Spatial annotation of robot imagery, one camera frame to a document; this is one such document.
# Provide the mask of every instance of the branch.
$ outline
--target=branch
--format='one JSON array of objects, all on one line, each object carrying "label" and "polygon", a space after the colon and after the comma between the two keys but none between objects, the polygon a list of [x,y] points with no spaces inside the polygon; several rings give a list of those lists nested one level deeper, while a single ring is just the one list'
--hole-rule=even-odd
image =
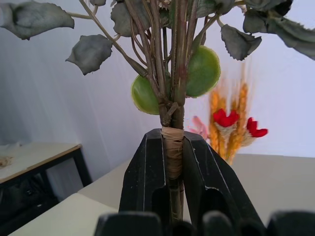
[{"label": "branch", "polygon": [[200,31],[200,33],[196,36],[196,38],[193,40],[192,42],[192,46],[191,46],[191,50],[194,52],[200,45],[201,41],[202,41],[202,37],[203,34],[206,33],[207,29],[217,20],[217,18],[219,17],[219,15],[215,15],[214,17],[212,17],[202,28],[202,30]]},{"label": "branch", "polygon": [[157,83],[156,83],[156,81],[154,80],[154,77],[153,77],[153,63],[152,63],[152,60],[151,60],[150,47],[149,47],[149,43],[148,43],[146,34],[144,33],[144,29],[143,29],[142,23],[140,21],[140,18],[138,16],[138,14],[136,13],[136,11],[133,8],[131,0],[125,0],[125,3],[127,5],[128,11],[129,11],[131,17],[134,19],[134,21],[135,21],[135,23],[136,23],[136,25],[138,27],[138,31],[139,31],[139,34],[140,34],[140,37],[141,37],[141,41],[142,41],[142,44],[143,44],[143,53],[144,53],[144,55],[146,57],[147,66],[148,66],[148,76],[147,76],[147,78],[148,78],[148,80],[150,82],[150,85],[152,87],[153,93],[156,96],[156,98],[158,100],[158,103],[160,104],[161,103],[161,97],[159,95],[158,85],[157,85]]},{"label": "branch", "polygon": [[81,14],[77,14],[77,13],[67,12],[67,14],[70,15],[71,17],[74,17],[74,18],[87,19],[87,20],[92,19],[90,16],[81,15]]},{"label": "branch", "polygon": [[142,47],[141,43],[139,42],[139,40],[138,40],[138,38],[134,32],[134,21],[131,17],[130,17],[130,26],[131,26],[131,36],[143,53],[143,47]]},{"label": "branch", "polygon": [[96,14],[97,14],[97,10],[98,10],[98,6],[95,6],[95,7],[94,7],[94,10],[93,10],[93,15],[96,15]]},{"label": "branch", "polygon": [[[207,23],[208,23],[208,16],[205,17],[205,21],[204,21],[203,26],[205,26]],[[200,45],[205,45],[206,40],[207,40],[207,32],[205,32],[202,35],[202,39],[201,39]]]},{"label": "branch", "polygon": [[164,54],[164,68],[165,71],[168,71],[168,51],[167,51],[167,31],[166,27],[163,27],[163,54]]},{"label": "branch", "polygon": [[136,56],[138,57],[138,59],[139,59],[145,66],[147,66],[147,63],[141,58],[140,54],[138,53],[138,51],[137,51],[137,49],[136,49],[136,45],[134,44],[133,38],[131,38],[131,44],[132,44],[132,49],[133,49],[134,53],[136,54]]},{"label": "branch", "polygon": [[174,25],[172,27],[172,53],[171,53],[171,101],[174,101],[174,85],[175,85],[175,72],[176,72],[176,61],[177,61],[177,48],[178,48],[178,25],[179,25],[179,12],[180,4],[179,1],[175,1],[174,7]]},{"label": "branch", "polygon": [[185,103],[186,97],[186,81],[187,81],[187,69],[186,69],[186,10],[187,2],[183,0],[180,7],[180,33],[179,33],[179,48],[178,48],[178,66],[177,72],[179,80],[175,81],[175,85],[178,86],[178,91],[175,92],[174,102],[177,102],[180,107]]},{"label": "branch", "polygon": [[116,42],[118,39],[120,39],[121,35],[117,34],[117,36],[114,38],[114,41]]},{"label": "branch", "polygon": [[157,64],[157,80],[158,80],[159,92],[162,97],[166,97],[165,70],[163,66],[161,27],[160,27],[160,17],[159,17],[159,12],[158,12],[158,0],[150,0],[150,4],[151,4],[151,9],[152,9],[152,15],[153,15],[152,34],[154,33],[155,35],[154,46],[155,46],[155,56],[156,56],[156,64]]},{"label": "branch", "polygon": [[188,65],[189,58],[190,58],[190,55],[191,55],[191,45],[192,45],[193,37],[195,35],[195,30],[196,30],[197,7],[198,7],[198,0],[193,0],[192,7],[191,7],[190,18],[189,18],[189,21],[188,21],[188,30],[187,30],[186,66]]},{"label": "branch", "polygon": [[151,52],[151,55],[154,55],[154,36],[155,36],[155,32],[153,30],[154,19],[153,19],[153,16],[151,14],[151,11],[150,11],[150,9],[149,9],[149,7],[147,5],[146,0],[142,0],[142,3],[144,5],[144,8],[147,11],[147,14],[148,14],[149,19],[150,19],[150,25],[152,27],[152,34],[151,34],[151,38],[150,38],[150,52]]},{"label": "branch", "polygon": [[150,37],[150,39],[151,39],[151,31],[150,31],[150,29],[147,30],[147,36]]},{"label": "branch", "polygon": [[89,7],[86,5],[84,0],[79,0],[88,15],[91,17],[91,19],[96,23],[96,25],[100,28],[100,30],[105,34],[105,36],[113,42],[114,47],[123,55],[125,60],[131,65],[131,67],[141,76],[147,77],[148,71],[140,65],[138,62],[136,62],[134,59],[130,58],[125,51],[121,48],[121,46],[115,41],[114,38],[110,36],[110,34],[105,30],[105,28],[102,26],[102,24],[98,21],[95,15],[93,15],[92,11],[89,9]]},{"label": "branch", "polygon": [[162,125],[168,127],[171,124],[172,115],[178,109],[177,102],[174,102],[162,120]]},{"label": "branch", "polygon": [[217,23],[218,25],[222,28],[224,26],[224,24],[222,23],[222,21],[220,20],[220,17],[217,18]]}]

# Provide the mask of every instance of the white wall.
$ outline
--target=white wall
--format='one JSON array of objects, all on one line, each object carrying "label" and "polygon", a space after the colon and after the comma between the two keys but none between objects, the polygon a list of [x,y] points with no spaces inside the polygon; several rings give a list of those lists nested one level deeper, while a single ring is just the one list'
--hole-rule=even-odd
[{"label": "white wall", "polygon": [[[85,14],[76,0],[49,2]],[[314,7],[315,2],[295,1],[289,16],[315,27],[315,18],[310,20]],[[100,8],[98,18],[115,35],[110,11],[109,4]],[[241,11],[233,9],[222,21],[241,28],[242,18]],[[113,49],[99,71],[87,76],[64,61],[81,35],[98,33],[92,21],[82,19],[75,19],[75,29],[55,29],[30,41],[0,29],[1,140],[82,143],[93,179],[131,158],[143,135],[160,127],[157,116],[143,114],[133,105],[130,85],[136,73],[117,50]],[[134,55],[129,39],[121,38],[119,43]],[[228,68],[230,76],[239,75],[240,63],[225,51],[216,24],[210,28],[206,45],[218,53],[223,70]],[[314,156],[315,128],[301,121],[300,114],[310,110],[307,114],[313,115],[309,108],[315,99],[314,62],[286,48],[276,36],[263,35],[252,64],[256,91],[251,114],[270,134],[243,152]],[[186,127],[193,115],[207,121],[207,101],[206,96],[187,100]],[[54,168],[50,176],[60,197],[81,186],[71,161]]]}]

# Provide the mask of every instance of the red artificial flower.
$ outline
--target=red artificial flower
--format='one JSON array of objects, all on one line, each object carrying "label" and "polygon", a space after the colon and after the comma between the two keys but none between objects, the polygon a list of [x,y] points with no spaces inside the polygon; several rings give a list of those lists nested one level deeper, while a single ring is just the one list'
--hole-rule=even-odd
[{"label": "red artificial flower", "polygon": [[239,118],[240,116],[234,110],[231,111],[228,117],[223,109],[213,113],[213,120],[222,127],[232,126]]},{"label": "red artificial flower", "polygon": [[257,129],[258,122],[250,117],[247,121],[247,129],[254,138],[260,138],[268,134],[268,129]]}]

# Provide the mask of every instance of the green leaf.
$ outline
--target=green leaf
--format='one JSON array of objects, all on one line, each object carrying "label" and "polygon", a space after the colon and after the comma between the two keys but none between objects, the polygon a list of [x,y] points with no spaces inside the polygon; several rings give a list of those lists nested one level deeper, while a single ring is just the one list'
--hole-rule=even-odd
[{"label": "green leaf", "polygon": [[244,0],[246,5],[257,11],[267,11],[287,0]]},{"label": "green leaf", "polygon": [[21,4],[0,3],[3,14],[2,28],[20,39],[30,39],[35,35],[58,27],[74,28],[74,20],[61,7],[52,3],[35,1]]},{"label": "green leaf", "polygon": [[90,3],[93,6],[104,6],[106,4],[106,0],[90,0]]},{"label": "green leaf", "polygon": [[286,18],[268,19],[268,33],[277,34],[289,48],[315,60],[315,30]]},{"label": "green leaf", "polygon": [[221,38],[225,42],[228,53],[237,60],[244,60],[261,43],[261,37],[255,38],[229,25],[221,28]]},{"label": "green leaf", "polygon": [[266,33],[266,18],[254,9],[250,9],[245,13],[243,30],[245,33]]},{"label": "green leaf", "polygon": [[[142,0],[133,0],[133,7],[137,12],[144,30],[150,28],[150,20]],[[115,22],[114,31],[121,36],[131,37],[130,14],[124,2],[118,2],[112,10],[111,19]]]},{"label": "green leaf", "polygon": [[216,10],[217,10],[217,6],[214,0],[199,0],[198,6],[197,6],[196,18],[206,17],[212,13],[215,13]]},{"label": "green leaf", "polygon": [[103,35],[81,36],[65,61],[76,64],[83,75],[99,70],[100,65],[112,54],[113,43]]},{"label": "green leaf", "polygon": [[234,6],[235,0],[215,0],[217,12],[220,15],[228,13]]}]

